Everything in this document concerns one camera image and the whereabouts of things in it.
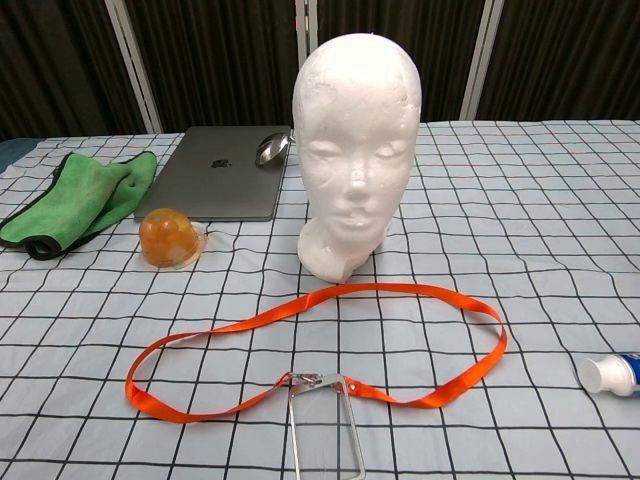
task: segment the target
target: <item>laptop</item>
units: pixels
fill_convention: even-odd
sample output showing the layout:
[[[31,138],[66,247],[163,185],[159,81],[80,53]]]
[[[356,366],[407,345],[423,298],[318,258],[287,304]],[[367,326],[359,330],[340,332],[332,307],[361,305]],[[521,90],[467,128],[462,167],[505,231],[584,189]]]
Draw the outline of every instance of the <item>laptop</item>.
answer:
[[[272,219],[284,162],[257,167],[256,149],[269,135],[290,130],[287,125],[189,128],[134,217],[169,207],[200,221]]]

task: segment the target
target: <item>green microfiber towel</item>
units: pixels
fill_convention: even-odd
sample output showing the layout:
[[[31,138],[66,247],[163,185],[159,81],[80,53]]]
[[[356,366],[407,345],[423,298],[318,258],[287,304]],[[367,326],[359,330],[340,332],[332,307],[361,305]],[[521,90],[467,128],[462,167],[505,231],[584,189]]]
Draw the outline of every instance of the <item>green microfiber towel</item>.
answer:
[[[47,191],[0,223],[0,245],[24,245],[37,260],[83,245],[135,210],[153,182],[156,164],[151,152],[110,165],[70,153]]]

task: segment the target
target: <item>plaid tablecloth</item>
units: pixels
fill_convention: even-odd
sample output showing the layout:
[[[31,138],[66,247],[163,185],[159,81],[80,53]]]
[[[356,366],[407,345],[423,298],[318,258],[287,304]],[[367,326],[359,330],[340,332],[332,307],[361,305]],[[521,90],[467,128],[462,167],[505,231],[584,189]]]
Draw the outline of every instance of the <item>plaid tablecloth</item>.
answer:
[[[164,163],[180,139],[43,141],[0,176],[0,217],[44,190],[71,151],[111,162],[151,150]],[[418,143],[389,235],[350,281],[474,295],[504,315],[510,343],[445,408],[353,399],[367,478],[639,477],[640,399],[588,395],[575,367],[640,350],[640,123],[434,123]],[[169,332],[326,286],[296,256],[310,212],[295,149],[285,175],[274,221],[209,224],[206,252],[184,270],[146,265],[132,219],[54,261],[0,251],[0,478],[294,477],[285,389],[185,427],[138,414],[123,383],[140,351]],[[436,300],[357,295],[167,349],[140,378],[192,411],[229,407],[287,370],[339,371],[409,399],[495,342],[494,326]],[[330,461],[335,444],[317,438],[305,448]],[[336,478],[325,473],[313,478]]]

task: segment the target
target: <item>dark curtain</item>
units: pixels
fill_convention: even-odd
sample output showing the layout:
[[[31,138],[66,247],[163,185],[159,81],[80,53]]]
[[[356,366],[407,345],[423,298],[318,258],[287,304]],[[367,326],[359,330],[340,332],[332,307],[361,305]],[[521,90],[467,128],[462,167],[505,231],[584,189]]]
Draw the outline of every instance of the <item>dark curtain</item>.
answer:
[[[483,0],[318,0],[318,43],[376,33],[402,46],[422,81],[422,120],[457,120]]]
[[[507,0],[477,118],[640,118],[640,1]]]
[[[141,133],[103,1],[0,1],[0,140]]]
[[[293,0],[129,0],[165,131],[290,124]]]

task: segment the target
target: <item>orange strap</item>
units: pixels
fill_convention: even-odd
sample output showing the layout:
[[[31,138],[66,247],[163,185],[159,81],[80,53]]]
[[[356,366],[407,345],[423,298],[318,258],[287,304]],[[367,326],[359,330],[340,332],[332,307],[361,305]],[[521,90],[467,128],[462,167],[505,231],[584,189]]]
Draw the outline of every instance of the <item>orange strap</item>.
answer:
[[[278,307],[267,310],[253,318],[244,320],[242,322],[234,323],[220,328],[214,328],[213,330],[203,330],[198,332],[184,332],[176,333],[166,336],[160,340],[149,345],[139,356],[135,359],[129,373],[127,374],[127,380],[125,383],[125,391],[129,402],[141,412],[144,412],[152,417],[160,420],[166,420],[174,423],[191,423],[200,422],[203,420],[210,420],[230,413],[239,412],[245,410],[258,402],[262,401],[266,396],[276,390],[278,387],[288,384],[293,374],[291,372],[285,373],[280,379],[268,390],[256,395],[236,405],[229,410],[217,413],[186,413],[176,410],[175,408],[167,405],[161,400],[157,399],[153,395],[144,390],[138,388],[133,380],[133,375],[138,366],[147,358],[154,350],[162,347],[170,342],[180,340],[183,338],[195,337],[196,335],[220,335],[225,333],[243,332],[245,330],[251,330],[258,327],[263,327],[283,318],[290,317],[300,312],[309,310],[310,308],[324,302],[330,298],[337,297],[353,292],[361,292],[364,290],[382,290],[387,292],[397,293],[411,293],[418,295],[425,295],[434,298],[438,298],[447,302],[448,304],[461,308],[463,310],[470,310],[473,312],[485,313],[495,318],[502,331],[500,333],[500,340],[498,344],[489,352],[485,357],[478,361],[475,365],[471,366],[466,371],[455,377],[453,380],[445,383],[444,385],[436,388],[433,392],[424,397],[416,400],[402,402],[387,395],[383,391],[362,383],[356,379],[346,377],[349,394],[356,397],[372,398],[381,402],[387,402],[394,405],[401,405],[407,407],[417,408],[438,408],[446,405],[447,403],[455,400],[469,388],[475,385],[482,377],[484,377],[499,361],[500,357],[504,353],[507,347],[507,332],[502,324],[500,315],[493,308],[486,303],[480,302],[475,298],[468,297],[453,290],[448,290],[442,287],[434,287],[432,285],[421,285],[413,283],[361,283],[354,285],[338,285],[335,287],[323,288],[322,290],[316,290],[303,297],[296,298],[290,302],[280,305]]]

